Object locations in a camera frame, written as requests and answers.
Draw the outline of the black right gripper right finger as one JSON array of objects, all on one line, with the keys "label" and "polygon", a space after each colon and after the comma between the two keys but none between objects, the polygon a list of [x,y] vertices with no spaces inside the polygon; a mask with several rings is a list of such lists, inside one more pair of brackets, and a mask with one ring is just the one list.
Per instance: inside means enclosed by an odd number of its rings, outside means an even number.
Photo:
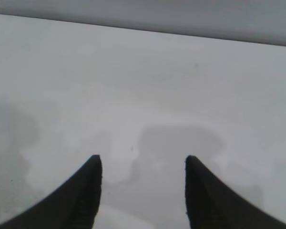
[{"label": "black right gripper right finger", "polygon": [[191,155],[185,161],[185,204],[192,229],[286,229]]}]

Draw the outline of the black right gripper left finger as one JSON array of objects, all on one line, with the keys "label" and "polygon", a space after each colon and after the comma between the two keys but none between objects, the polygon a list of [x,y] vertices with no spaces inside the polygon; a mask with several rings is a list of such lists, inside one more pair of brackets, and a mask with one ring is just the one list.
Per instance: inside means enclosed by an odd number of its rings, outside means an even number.
[{"label": "black right gripper left finger", "polygon": [[91,229],[102,193],[102,162],[91,156],[68,180],[0,229]]}]

